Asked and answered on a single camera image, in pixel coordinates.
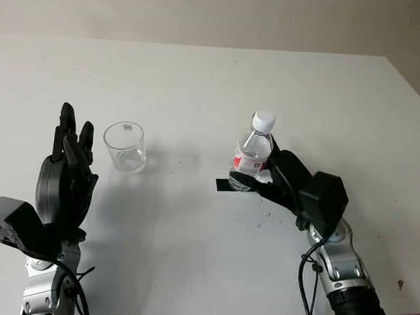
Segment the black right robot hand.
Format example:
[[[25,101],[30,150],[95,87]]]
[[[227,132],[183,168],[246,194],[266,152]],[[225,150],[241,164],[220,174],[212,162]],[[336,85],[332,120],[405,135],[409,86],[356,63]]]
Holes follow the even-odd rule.
[[[229,173],[229,179],[240,188],[254,191],[291,211],[296,216],[298,230],[306,231],[310,221],[300,202],[298,191],[310,181],[312,174],[293,152],[281,150],[275,138],[272,139],[273,150],[266,165],[271,181],[263,183],[235,170]]]

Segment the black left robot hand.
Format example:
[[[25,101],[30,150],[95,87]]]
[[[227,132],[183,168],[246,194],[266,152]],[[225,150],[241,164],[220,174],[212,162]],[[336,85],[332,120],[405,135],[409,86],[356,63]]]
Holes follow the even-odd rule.
[[[58,240],[81,241],[85,237],[80,225],[99,179],[91,171],[93,129],[87,121],[77,133],[73,106],[68,102],[62,105],[52,154],[40,167],[35,198],[40,221]]]

